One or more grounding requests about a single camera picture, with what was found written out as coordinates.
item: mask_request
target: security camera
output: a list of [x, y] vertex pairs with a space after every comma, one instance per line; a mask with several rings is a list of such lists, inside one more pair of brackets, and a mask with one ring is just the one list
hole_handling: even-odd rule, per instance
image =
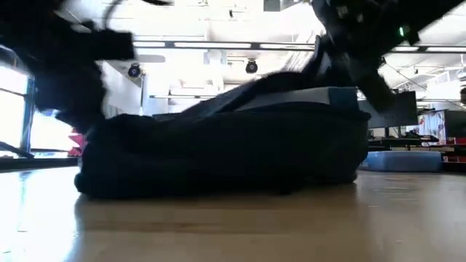
[[139, 67], [139, 63], [133, 63], [128, 69], [128, 76], [136, 78], [141, 75], [141, 68]]
[[248, 64], [246, 65], [246, 73], [248, 74], [254, 74], [255, 72], [257, 72], [257, 64], [256, 64], [256, 61], [255, 60], [249, 60], [248, 61]]

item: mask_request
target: window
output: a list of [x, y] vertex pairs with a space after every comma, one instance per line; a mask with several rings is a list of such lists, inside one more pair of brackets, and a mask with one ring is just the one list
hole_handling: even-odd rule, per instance
[[0, 90], [0, 141], [17, 148], [23, 135], [24, 104], [24, 97]]
[[7, 90], [21, 95], [28, 89], [28, 76], [11, 68], [0, 66], [0, 90]]
[[[25, 100], [28, 76], [0, 66], [0, 141], [16, 148], [23, 136]], [[0, 157], [14, 156], [0, 148]]]
[[31, 128], [31, 148], [69, 151], [74, 146], [69, 138], [72, 129], [51, 114], [36, 111]]

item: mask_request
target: desk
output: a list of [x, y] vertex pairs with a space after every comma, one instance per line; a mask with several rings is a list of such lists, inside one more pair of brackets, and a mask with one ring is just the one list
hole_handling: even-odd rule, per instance
[[76, 171], [0, 174], [0, 261], [466, 261], [466, 177], [360, 172], [287, 197], [90, 202]]

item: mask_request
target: black backpack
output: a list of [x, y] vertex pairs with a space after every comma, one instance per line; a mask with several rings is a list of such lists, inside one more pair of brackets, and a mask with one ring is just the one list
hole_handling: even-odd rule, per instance
[[368, 153], [370, 118], [357, 106], [285, 102], [240, 110], [260, 95], [309, 88], [299, 75], [273, 74], [179, 114], [124, 114], [100, 123], [87, 136], [77, 189], [134, 199], [287, 194], [353, 182]]

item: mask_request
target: cable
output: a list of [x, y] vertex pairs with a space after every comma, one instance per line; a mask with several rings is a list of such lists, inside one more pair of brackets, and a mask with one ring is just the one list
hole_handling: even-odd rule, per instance
[[[402, 74], [399, 70], [397, 70], [396, 68], [394, 68], [393, 66], [391, 66], [389, 63], [385, 62], [385, 64], [386, 64], [389, 68], [391, 68], [392, 70], [394, 70], [395, 72], [397, 72], [400, 76], [402, 76], [403, 78], [405, 78], [406, 80], [408, 80], [409, 82], [411, 82], [411, 83], [415, 84], [416, 86], [421, 87], [422, 89], [424, 89], [424, 90], [427, 91], [427, 88], [423, 87], [421, 84], [417, 83], [417, 82], [414, 81], [413, 79], [410, 79], [409, 77], [405, 76], [405, 75]], [[448, 99], [439, 99], [439, 100], [444, 100], [444, 101], [446, 101], [446, 102], [448, 102], [448, 103], [450, 103], [450, 104], [452, 104], [452, 105], [454, 105], [454, 106], [457, 106], [457, 107], [461, 108], [461, 110], [464, 110], [463, 107], [458, 106], [456, 103], [453, 103], [453, 102], [451, 102], [451, 101], [448, 100]]]
[[[115, 12], [117, 5], [121, 4], [124, 0], [114, 0], [105, 11], [103, 16], [103, 28], [108, 29], [108, 22], [110, 21], [111, 15]], [[172, 5], [169, 1], [160, 1], [160, 0], [141, 0], [147, 4], [153, 4], [157, 6], [169, 6]]]

